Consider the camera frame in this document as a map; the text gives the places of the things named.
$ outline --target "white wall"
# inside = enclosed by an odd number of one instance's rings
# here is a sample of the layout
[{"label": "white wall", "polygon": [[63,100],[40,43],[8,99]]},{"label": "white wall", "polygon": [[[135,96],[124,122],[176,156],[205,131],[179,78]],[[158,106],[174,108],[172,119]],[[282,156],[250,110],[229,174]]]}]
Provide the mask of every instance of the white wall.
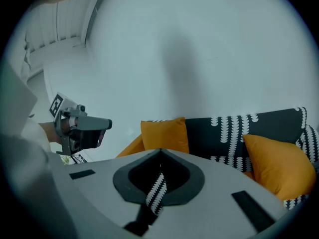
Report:
[{"label": "white wall", "polygon": [[81,44],[80,37],[73,37],[33,51],[30,54],[31,73],[38,69],[43,69],[44,64],[58,60],[61,56],[66,55],[73,47],[78,46],[84,47],[84,45]]},{"label": "white wall", "polygon": [[305,106],[319,124],[318,50],[285,0],[104,0],[90,42],[114,155],[140,120]]}]

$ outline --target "black patterned sofa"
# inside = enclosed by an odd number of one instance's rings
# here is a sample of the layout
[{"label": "black patterned sofa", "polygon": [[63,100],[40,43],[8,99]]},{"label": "black patterned sofa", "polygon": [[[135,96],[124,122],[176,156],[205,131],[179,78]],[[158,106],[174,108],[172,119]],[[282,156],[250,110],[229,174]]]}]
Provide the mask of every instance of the black patterned sofa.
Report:
[{"label": "black patterned sofa", "polygon": [[[253,134],[297,145],[312,164],[319,159],[319,134],[307,124],[304,107],[245,116],[186,119],[189,153],[252,171],[243,135]],[[307,196],[287,200],[291,209]]]}]

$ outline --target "gray plastic surface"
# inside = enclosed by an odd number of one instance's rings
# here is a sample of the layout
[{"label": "gray plastic surface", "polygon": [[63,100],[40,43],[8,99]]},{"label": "gray plastic surface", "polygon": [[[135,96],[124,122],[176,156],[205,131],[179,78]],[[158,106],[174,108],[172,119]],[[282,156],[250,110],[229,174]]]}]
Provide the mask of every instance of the gray plastic surface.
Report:
[{"label": "gray plastic surface", "polygon": [[1,163],[18,201],[53,238],[124,238],[137,236],[115,225],[75,187],[55,153],[37,144],[0,135]]},{"label": "gray plastic surface", "polygon": [[[113,186],[114,172],[152,152],[68,166],[69,173],[92,169],[95,174],[74,180],[81,193],[102,214],[124,226],[135,219],[139,205],[125,202]],[[188,204],[164,207],[146,238],[248,238],[257,232],[231,194],[246,190],[276,221],[286,209],[272,193],[235,168],[197,156],[171,151],[199,166],[205,174],[201,192]]]},{"label": "gray plastic surface", "polygon": [[205,176],[201,169],[195,164],[187,162],[183,158],[177,157],[166,149],[156,149],[152,153],[144,155],[136,161],[119,168],[113,176],[114,187],[125,201],[136,204],[145,204],[145,199],[148,192],[143,191],[137,185],[135,185],[133,181],[130,180],[129,174],[134,171],[134,169],[141,167],[142,165],[144,167],[148,167],[149,172],[154,172],[151,175],[147,174],[146,171],[143,171],[141,172],[139,179],[136,179],[138,183],[142,181],[143,183],[141,185],[146,186],[148,183],[144,180],[145,176],[149,176],[150,178],[155,176],[149,185],[149,191],[160,170],[166,178],[166,184],[169,184],[169,176],[171,176],[171,181],[176,179],[176,169],[178,168],[176,165],[169,166],[171,162],[179,164],[179,167],[183,167],[185,181],[181,182],[179,186],[176,186],[174,190],[166,192],[161,200],[161,204],[163,206],[187,204],[200,192],[205,183]]}]

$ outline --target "black rubber pad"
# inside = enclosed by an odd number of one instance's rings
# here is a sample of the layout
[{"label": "black rubber pad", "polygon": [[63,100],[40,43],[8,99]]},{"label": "black rubber pad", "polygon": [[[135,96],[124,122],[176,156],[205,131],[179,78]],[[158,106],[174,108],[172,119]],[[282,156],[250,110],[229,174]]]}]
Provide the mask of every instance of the black rubber pad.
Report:
[{"label": "black rubber pad", "polygon": [[246,191],[236,192],[231,195],[258,232],[265,230],[275,223]]},{"label": "black rubber pad", "polygon": [[93,170],[85,170],[85,171],[81,171],[81,172],[77,172],[77,173],[70,173],[70,177],[72,180],[75,180],[75,179],[89,176],[91,174],[95,174],[95,172]]}]

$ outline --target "orange cushion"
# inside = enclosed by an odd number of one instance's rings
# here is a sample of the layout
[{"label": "orange cushion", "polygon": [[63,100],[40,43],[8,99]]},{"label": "orange cushion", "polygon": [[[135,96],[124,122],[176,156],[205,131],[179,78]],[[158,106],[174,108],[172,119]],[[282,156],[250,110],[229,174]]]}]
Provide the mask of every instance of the orange cushion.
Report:
[{"label": "orange cushion", "polygon": [[185,118],[141,122],[145,150],[165,148],[189,153]]},{"label": "orange cushion", "polygon": [[311,192],[316,173],[303,151],[291,143],[244,135],[255,181],[279,199],[294,199]]},{"label": "orange cushion", "polygon": [[144,145],[142,140],[142,135],[140,134],[134,141],[130,143],[129,146],[127,146],[118,156],[118,157],[124,157],[128,155],[132,155],[141,151],[144,151]]},{"label": "orange cushion", "polygon": [[247,175],[250,179],[255,180],[254,172],[244,172],[245,175]]}]

